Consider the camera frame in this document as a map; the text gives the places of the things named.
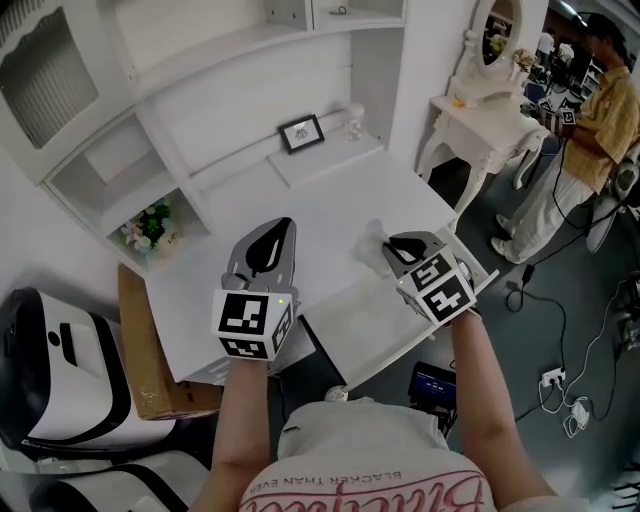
white vanity table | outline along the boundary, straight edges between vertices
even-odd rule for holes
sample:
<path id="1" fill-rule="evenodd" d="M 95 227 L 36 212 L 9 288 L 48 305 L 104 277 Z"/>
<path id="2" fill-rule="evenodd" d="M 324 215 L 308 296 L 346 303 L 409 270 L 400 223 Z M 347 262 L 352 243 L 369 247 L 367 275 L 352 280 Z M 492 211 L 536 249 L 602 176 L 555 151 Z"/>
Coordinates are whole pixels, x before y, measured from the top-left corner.
<path id="1" fill-rule="evenodd" d="M 537 121 L 520 113 L 528 72 L 520 71 L 513 59 L 522 44 L 523 0 L 511 0 L 509 39 L 494 62 L 485 62 L 484 34 L 494 1 L 480 0 L 447 95 L 431 100 L 441 114 L 418 166 L 418 174 L 428 183 L 433 170 L 431 157 L 441 144 L 471 165 L 466 187 L 455 207 L 458 215 L 480 192 L 487 174 L 498 174 L 508 160 L 525 151 L 538 154 L 549 134 Z M 534 161 L 526 159 L 520 177 Z"/>
<path id="2" fill-rule="evenodd" d="M 431 157 L 441 144 L 471 165 L 469 180 L 455 207 L 458 215 L 478 195 L 487 174 L 498 174 L 516 153 L 529 150 L 537 154 L 548 135 L 536 120 L 520 113 L 516 99 L 489 100 L 476 108 L 456 107 L 447 96 L 431 102 L 442 113 L 422 153 L 418 173 L 429 182 Z M 529 166 L 533 164 L 533 160 L 528 162 Z"/>

human arm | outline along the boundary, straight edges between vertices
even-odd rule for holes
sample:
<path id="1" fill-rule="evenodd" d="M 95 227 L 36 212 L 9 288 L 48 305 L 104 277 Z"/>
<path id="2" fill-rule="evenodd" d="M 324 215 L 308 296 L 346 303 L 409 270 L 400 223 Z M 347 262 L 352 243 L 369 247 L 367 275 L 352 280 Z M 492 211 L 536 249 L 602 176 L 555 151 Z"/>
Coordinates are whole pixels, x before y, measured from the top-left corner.
<path id="1" fill-rule="evenodd" d="M 522 445 L 509 391 L 482 319 L 465 312 L 451 327 L 462 447 L 485 474 L 496 507 L 555 496 Z"/>
<path id="2" fill-rule="evenodd" d="M 270 463 L 267 364 L 233 359 L 213 445 L 211 472 L 191 512 L 236 512 Z"/>

artificial flower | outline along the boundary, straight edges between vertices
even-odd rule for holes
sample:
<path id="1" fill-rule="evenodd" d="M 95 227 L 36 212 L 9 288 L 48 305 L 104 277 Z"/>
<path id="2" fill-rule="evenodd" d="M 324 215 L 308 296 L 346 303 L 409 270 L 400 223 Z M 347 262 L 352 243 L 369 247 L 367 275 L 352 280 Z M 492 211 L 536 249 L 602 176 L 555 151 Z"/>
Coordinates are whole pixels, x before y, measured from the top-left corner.
<path id="1" fill-rule="evenodd" d="M 120 228 L 120 231 L 126 237 L 126 244 L 129 245 L 132 242 L 135 242 L 137 237 L 142 236 L 142 230 L 137 223 L 129 221 L 124 226 Z"/>
<path id="2" fill-rule="evenodd" d="M 144 254 L 151 248 L 151 239 L 146 236 L 139 236 L 136 238 L 134 247 L 136 251 L 140 251 L 141 253 Z"/>

white t-shirt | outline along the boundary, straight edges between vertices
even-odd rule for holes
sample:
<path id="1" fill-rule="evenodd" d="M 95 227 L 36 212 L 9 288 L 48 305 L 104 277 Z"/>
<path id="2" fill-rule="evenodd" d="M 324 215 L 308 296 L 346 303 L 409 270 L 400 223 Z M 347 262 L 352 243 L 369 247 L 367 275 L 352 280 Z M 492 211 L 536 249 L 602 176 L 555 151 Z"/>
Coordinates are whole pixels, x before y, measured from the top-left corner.
<path id="1" fill-rule="evenodd" d="M 549 55 L 553 51 L 553 45 L 555 41 L 551 34 L 543 32 L 540 36 L 540 42 L 538 43 L 538 51 L 541 51 L 545 55 Z"/>
<path id="2" fill-rule="evenodd" d="M 248 487 L 241 512 L 495 512 L 489 484 L 448 450 L 437 418 L 370 400 L 310 404 L 282 431 L 278 462 Z M 508 512 L 585 512 L 536 498 Z"/>
<path id="3" fill-rule="evenodd" d="M 573 48 L 571 48 L 567 43 L 561 43 L 558 47 L 558 57 L 560 57 L 560 60 L 563 62 L 569 62 L 570 59 L 575 57 Z"/>

black stripe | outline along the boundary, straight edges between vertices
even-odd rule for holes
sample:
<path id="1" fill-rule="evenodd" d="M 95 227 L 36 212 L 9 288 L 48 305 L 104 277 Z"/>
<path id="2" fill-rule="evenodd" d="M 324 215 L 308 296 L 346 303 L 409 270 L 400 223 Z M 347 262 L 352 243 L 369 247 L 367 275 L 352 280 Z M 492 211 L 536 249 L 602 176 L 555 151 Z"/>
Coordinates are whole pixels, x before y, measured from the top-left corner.
<path id="1" fill-rule="evenodd" d="M 300 324 L 302 325 L 302 328 L 305 330 L 305 332 L 307 333 L 307 336 L 309 336 L 309 339 L 311 340 L 311 342 L 314 344 L 314 346 L 320 350 L 320 352 L 322 352 L 324 354 L 324 357 L 327 359 L 327 361 L 329 361 L 329 364 L 331 365 L 331 367 L 333 368 L 333 370 L 336 372 L 336 375 L 338 376 L 338 378 L 340 379 L 340 382 L 342 383 L 343 386 L 347 385 L 347 381 L 344 380 L 344 377 L 342 376 L 342 374 L 340 373 L 340 371 L 338 370 L 338 368 L 336 367 L 335 364 L 333 364 L 333 361 L 331 360 L 331 358 L 329 357 L 329 354 L 327 354 L 327 351 L 324 349 L 324 347 L 322 346 L 322 343 L 320 342 L 320 340 L 318 339 L 318 337 L 316 336 L 316 333 L 313 332 L 313 329 L 311 328 L 311 326 L 309 325 L 309 322 L 307 322 L 307 319 L 304 317 L 304 315 L 300 315 L 298 317 L 298 320 L 300 320 Z"/>
<path id="2" fill-rule="evenodd" d="M 73 349 L 73 338 L 71 337 L 71 326 L 60 324 L 60 342 L 62 343 L 62 355 L 69 364 L 78 366 L 76 363 L 76 351 Z"/>
<path id="3" fill-rule="evenodd" d="M 129 416 L 131 411 L 131 395 L 129 394 L 129 386 L 127 384 L 127 378 L 122 368 L 122 362 L 118 354 L 116 342 L 113 339 L 111 328 L 107 321 L 99 315 L 89 313 L 93 323 L 96 326 L 98 332 L 98 340 L 100 341 L 100 348 L 102 349 L 102 355 L 104 357 L 104 363 L 107 367 L 107 375 L 109 376 L 109 383 L 111 384 L 111 410 L 100 423 L 95 427 L 87 430 L 83 434 L 79 434 L 70 439 L 33 439 L 36 442 L 43 442 L 52 446 L 69 446 L 72 444 L 80 444 L 92 439 L 108 434 L 118 428 Z"/>
<path id="4" fill-rule="evenodd" d="M 66 482 L 46 482 L 29 498 L 33 512 L 98 512 L 91 502 L 73 485 Z"/>
<path id="5" fill-rule="evenodd" d="M 178 496 L 169 485 L 160 478 L 154 471 L 146 466 L 138 464 L 122 464 L 105 469 L 107 471 L 122 471 L 135 476 L 158 498 L 169 512 L 187 512 L 189 507 Z"/>

